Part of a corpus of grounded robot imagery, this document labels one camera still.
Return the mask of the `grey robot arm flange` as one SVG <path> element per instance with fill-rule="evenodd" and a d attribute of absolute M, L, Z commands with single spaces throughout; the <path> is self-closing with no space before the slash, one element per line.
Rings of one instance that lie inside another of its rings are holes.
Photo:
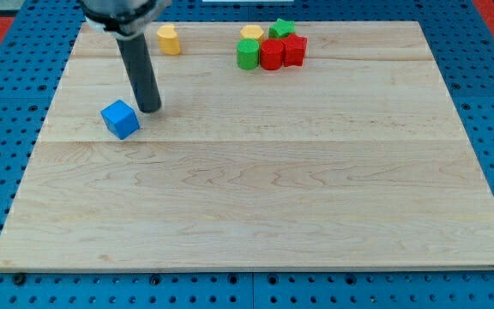
<path fill-rule="evenodd" d="M 131 40 L 144 32 L 172 0 L 79 0 L 87 24 L 116 39 Z"/>

